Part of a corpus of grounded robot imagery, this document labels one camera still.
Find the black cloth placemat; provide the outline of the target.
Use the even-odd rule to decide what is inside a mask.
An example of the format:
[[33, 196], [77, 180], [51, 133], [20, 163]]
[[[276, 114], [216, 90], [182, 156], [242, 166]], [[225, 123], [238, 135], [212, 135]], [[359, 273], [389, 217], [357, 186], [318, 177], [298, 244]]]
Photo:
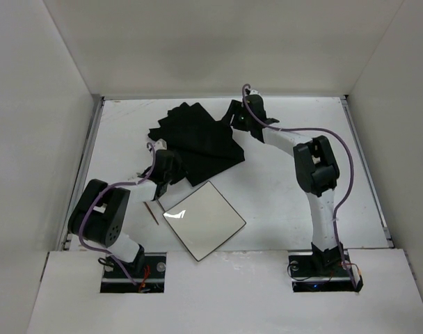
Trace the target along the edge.
[[215, 120], [198, 102], [182, 102], [149, 130], [153, 141], [163, 139], [180, 156], [191, 186], [245, 161], [244, 149], [233, 139], [229, 125]]

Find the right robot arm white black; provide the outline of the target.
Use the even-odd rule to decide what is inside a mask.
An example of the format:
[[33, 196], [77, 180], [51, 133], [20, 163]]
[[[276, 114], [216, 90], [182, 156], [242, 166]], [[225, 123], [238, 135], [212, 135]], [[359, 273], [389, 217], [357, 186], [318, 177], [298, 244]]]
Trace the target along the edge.
[[336, 232], [335, 188], [340, 169], [330, 141], [280, 130], [268, 118], [259, 93], [243, 89], [242, 100], [233, 100], [223, 117], [233, 129], [248, 132], [263, 144], [278, 148], [294, 159], [296, 180], [306, 194], [312, 219], [312, 253], [308, 257], [311, 276], [324, 276], [341, 261], [342, 246]]

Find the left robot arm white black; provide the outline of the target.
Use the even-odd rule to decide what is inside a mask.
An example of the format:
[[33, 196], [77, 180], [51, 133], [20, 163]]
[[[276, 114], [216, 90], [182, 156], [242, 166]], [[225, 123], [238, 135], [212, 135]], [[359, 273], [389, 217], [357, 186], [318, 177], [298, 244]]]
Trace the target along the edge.
[[122, 232], [128, 204], [160, 199], [172, 184], [186, 177], [178, 153], [167, 149], [151, 150], [152, 165], [134, 180], [88, 182], [67, 223], [68, 232], [77, 236], [88, 250], [106, 255], [113, 268], [134, 278], [144, 268], [144, 247]]

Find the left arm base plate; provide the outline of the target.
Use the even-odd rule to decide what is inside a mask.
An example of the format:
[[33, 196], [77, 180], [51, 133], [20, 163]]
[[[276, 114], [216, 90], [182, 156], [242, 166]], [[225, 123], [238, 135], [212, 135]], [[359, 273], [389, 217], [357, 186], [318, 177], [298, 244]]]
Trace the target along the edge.
[[161, 294], [165, 288], [166, 253], [146, 253], [142, 264], [131, 268], [124, 264], [135, 284], [110, 257], [100, 257], [103, 266], [99, 292], [102, 294]]

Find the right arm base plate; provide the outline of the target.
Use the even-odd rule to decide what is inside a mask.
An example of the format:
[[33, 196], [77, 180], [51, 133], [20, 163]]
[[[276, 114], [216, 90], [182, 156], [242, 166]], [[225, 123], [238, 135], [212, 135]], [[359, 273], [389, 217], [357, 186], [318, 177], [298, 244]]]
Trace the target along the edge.
[[361, 271], [357, 264], [350, 261], [348, 253], [344, 256], [345, 266], [341, 262], [336, 262], [326, 269], [318, 269], [310, 253], [289, 255], [287, 274], [291, 278], [292, 291], [295, 293], [360, 292], [364, 286]]

